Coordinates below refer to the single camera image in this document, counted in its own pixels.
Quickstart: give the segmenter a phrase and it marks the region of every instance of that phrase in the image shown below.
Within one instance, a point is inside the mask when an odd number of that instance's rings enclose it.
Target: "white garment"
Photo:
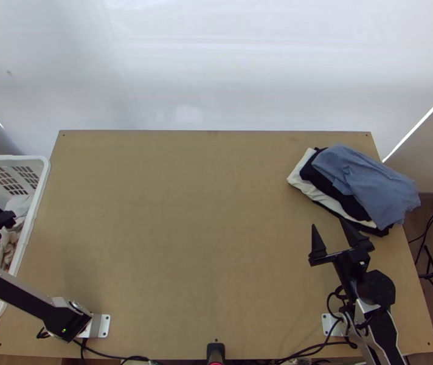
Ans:
[[[292,186],[298,188],[301,190],[309,199],[313,201],[318,201],[321,204],[323,204],[328,209],[332,210],[333,212],[338,213],[345,219],[348,219],[352,222],[360,223],[363,226],[370,227],[370,228],[377,228],[377,224],[375,224],[373,221],[359,221],[353,218],[351,215],[346,213],[345,210],[343,210],[342,205],[340,202],[325,193],[323,193],[321,190],[317,189],[316,186],[314,186],[311,182],[307,180],[303,180],[301,176],[299,175],[299,172],[304,167],[306,162],[312,157],[312,155],[315,154],[315,150],[312,148],[308,148],[306,150],[306,153],[304,154],[301,161],[299,161],[294,168],[293,172],[288,176],[288,183],[290,183]]]

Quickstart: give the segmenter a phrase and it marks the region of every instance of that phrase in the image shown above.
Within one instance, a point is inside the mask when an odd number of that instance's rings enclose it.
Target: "black garment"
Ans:
[[[339,215],[337,212],[334,212],[333,210],[331,210],[331,209],[325,207],[323,204],[321,204],[321,203],[318,202],[318,201],[313,201],[313,203],[319,205],[319,206],[322,207],[322,208],[325,208],[327,211],[329,211],[329,212],[330,212],[331,214],[333,214],[335,217],[342,217],[342,216]],[[363,226],[363,225],[361,225],[360,223],[350,221],[350,220],[348,220],[348,219],[346,219],[346,218],[344,218],[344,220],[346,220],[348,223],[350,223],[350,224],[351,224],[355,229],[357,229],[357,230],[359,230],[359,231],[362,231],[362,232],[365,232],[365,233],[369,233],[369,234],[376,235],[377,237],[384,237],[384,236],[387,236],[387,235],[389,234],[389,228],[392,228],[392,226],[393,226],[393,225],[391,224],[389,227],[387,227],[387,228],[385,228],[385,229],[383,229],[383,230],[381,231],[381,230],[378,229],[378,228],[372,228],[372,227]]]
[[[364,207],[362,207],[353,195],[344,195],[333,186],[333,183],[326,179],[326,177],[321,174],[318,170],[316,170],[311,163],[314,161],[317,155],[319,155],[322,151],[326,150],[326,148],[319,149],[315,148],[316,153],[311,156],[311,158],[306,162],[303,166],[299,175],[303,180],[308,180],[314,186],[316,186],[319,190],[321,190],[324,194],[338,200],[346,213],[351,215],[356,220],[365,220],[369,221],[369,215],[365,211]]]

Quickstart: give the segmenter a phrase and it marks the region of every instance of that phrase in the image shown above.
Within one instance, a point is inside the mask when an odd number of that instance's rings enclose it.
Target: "clothing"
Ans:
[[[311,163],[342,194],[354,196],[377,228],[404,223],[421,205],[414,181],[348,146],[336,144]]]
[[[301,190],[309,199],[314,202],[318,202],[319,205],[326,207],[327,209],[336,212],[338,215],[344,217],[346,220],[366,226],[371,229],[376,229],[377,225],[373,221],[359,221],[350,216],[340,205],[340,202],[332,197],[324,194],[322,191],[316,188],[309,181],[303,180],[300,176],[300,171],[303,166],[310,160],[310,158],[317,152],[311,148],[308,148],[303,158],[297,163],[294,170],[288,176],[288,183],[292,186]]]
[[[334,198],[340,202],[343,210],[346,211],[351,217],[358,221],[370,221],[368,213],[365,211],[353,195],[344,195],[337,188],[333,186],[333,183],[324,177],[320,171],[313,167],[313,161],[326,150],[316,149],[317,152],[312,155],[308,162],[303,166],[300,171],[300,176],[303,180],[308,180],[317,189],[321,190],[324,194]]]
[[[340,217],[340,215],[337,212],[334,212],[333,210],[329,209],[328,207],[324,206],[323,204],[321,204],[319,201],[313,201],[314,204],[319,205],[321,208],[325,208],[327,211],[329,211],[329,213],[333,214],[335,217]],[[357,223],[356,221],[351,221],[346,219],[348,223],[351,224],[352,227],[354,227],[355,229],[368,233],[368,234],[373,234],[376,235],[377,237],[384,237],[387,236],[389,234],[389,229],[392,228],[392,224],[390,226],[388,226],[385,229],[378,229],[378,228],[371,228],[368,226],[364,226],[363,224]]]
[[[22,232],[31,202],[31,195],[20,195],[14,196],[5,206],[5,210],[14,211],[16,217],[14,218],[15,224],[11,228],[0,229],[0,269],[4,271],[9,270],[10,264],[14,258],[16,245]]]

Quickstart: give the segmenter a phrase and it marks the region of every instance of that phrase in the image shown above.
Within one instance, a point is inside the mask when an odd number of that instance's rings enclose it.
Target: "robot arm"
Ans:
[[[390,306],[395,302],[392,280],[378,270],[367,272],[369,252],[373,251],[369,238],[360,234],[340,218],[350,249],[328,254],[315,225],[311,228],[311,266],[333,263],[346,294],[340,308],[344,319],[341,328],[332,335],[349,336],[359,346],[367,364],[405,365],[397,347],[397,329]],[[324,322],[324,330],[330,326]]]
[[[108,335],[110,316],[93,314],[63,297],[39,293],[3,270],[0,270],[0,300],[39,318],[50,335],[66,342],[75,337]]]

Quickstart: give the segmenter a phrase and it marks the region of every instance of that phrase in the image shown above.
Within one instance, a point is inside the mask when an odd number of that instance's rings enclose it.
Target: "cable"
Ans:
[[[337,318],[335,315],[332,314],[331,310],[330,310],[330,306],[329,306],[329,300],[330,298],[335,295],[338,299],[342,300],[344,302],[345,305],[345,301],[343,300],[342,296],[339,294],[340,291],[343,289],[342,286],[337,287],[337,289],[335,289],[334,292],[330,293],[328,295],[328,299],[327,299],[327,308],[328,308],[328,312],[330,312],[330,314]],[[347,320],[347,327],[350,328],[350,321],[348,320],[348,317],[345,316],[345,319]],[[337,342],[329,342],[330,341],[330,337],[331,337],[331,333],[333,332],[334,328],[338,325],[339,322],[342,322],[343,318],[337,318],[337,320],[335,321],[335,323],[331,326],[331,328],[328,331],[328,335],[325,339],[325,342],[323,342],[322,344],[316,344],[313,346],[309,346],[306,349],[300,350],[288,357],[285,358],[281,358],[281,359],[276,359],[275,364],[276,365],[280,365],[282,363],[285,363],[288,360],[291,360],[293,358],[298,358],[298,357],[309,357],[309,356],[313,356],[315,354],[317,354],[318,352],[320,352],[322,349],[325,348],[325,346],[331,346],[331,345],[349,345],[352,349],[357,349],[358,345],[354,344],[353,342],[350,341],[350,339],[348,337],[345,337],[345,341],[337,341]]]
[[[334,315],[334,313],[332,312],[332,310],[330,309],[330,299],[332,296],[336,296],[338,299],[340,299],[343,303],[343,306],[345,307],[345,300],[343,299],[343,297],[340,295],[340,292],[343,290],[343,286],[340,285],[339,287],[337,287],[337,289],[335,289],[335,291],[332,291],[330,294],[328,294],[327,297],[327,309],[328,309],[328,313],[330,314],[330,316],[332,316],[333,318],[336,319],[342,319],[341,317],[337,317]]]
[[[38,338],[38,339],[44,339],[44,338],[51,337],[51,335],[49,334],[49,332],[47,332],[47,331],[43,332],[43,330],[44,330],[44,327],[42,327],[39,330],[38,334],[36,335],[36,338]]]
[[[412,243],[412,242],[414,242],[414,241],[417,241],[417,240],[423,238],[423,242],[421,243],[421,246],[420,246],[419,252],[421,252],[421,250],[423,249],[424,241],[426,240],[425,237],[426,237],[426,235],[428,234],[428,230],[429,230],[429,228],[431,227],[432,224],[433,224],[433,214],[431,215],[431,217],[429,217],[428,222],[426,223],[426,229],[424,230],[423,234],[421,234],[419,237],[416,237],[416,238],[413,239],[413,240],[408,241],[408,243]],[[419,259],[419,253],[418,253],[418,257],[416,258],[416,260],[415,260],[415,262],[414,262],[415,264],[417,263],[417,260],[418,260],[418,259]]]
[[[85,356],[83,355],[83,351],[86,347],[87,340],[88,340],[88,338],[83,338],[83,341],[81,342],[82,346],[80,346],[80,359],[81,359],[81,363],[83,365],[87,365],[86,361],[85,361]]]
[[[426,227],[426,230],[425,230],[424,236],[423,236],[423,240],[421,241],[421,245],[419,246],[418,254],[416,255],[416,259],[414,260],[414,265],[416,265],[419,261],[419,256],[421,256],[421,251],[423,250],[424,244],[426,243],[426,236],[428,235],[429,228],[431,228],[432,224],[433,224],[433,220]]]
[[[414,241],[419,240],[420,238],[423,238],[425,234],[428,233],[428,229],[429,227],[431,227],[431,224],[433,223],[433,214],[431,215],[431,217],[429,217],[428,222],[426,223],[426,229],[424,230],[423,234],[421,234],[420,236],[416,237],[415,239],[411,240],[411,241],[407,241],[407,243],[412,243]]]
[[[81,351],[80,355],[81,355],[81,360],[82,361],[84,361],[83,351],[87,350],[87,351],[89,351],[91,353],[94,353],[95,355],[98,355],[98,356],[101,356],[101,357],[104,357],[104,358],[107,358],[107,359],[122,360],[122,362],[121,362],[120,365],[125,364],[129,360],[146,361],[146,362],[147,361],[151,361],[152,363],[160,364],[160,362],[152,361],[152,360],[150,360],[149,358],[147,358],[145,356],[133,355],[133,356],[129,356],[129,357],[123,357],[123,356],[107,355],[105,353],[98,352],[98,351],[96,351],[96,350],[91,349],[90,347],[88,347],[86,345],[87,341],[88,341],[88,338],[84,338],[83,342],[80,342],[80,341],[78,341],[76,339],[73,340],[74,343],[76,343],[78,346],[80,346],[80,351]]]

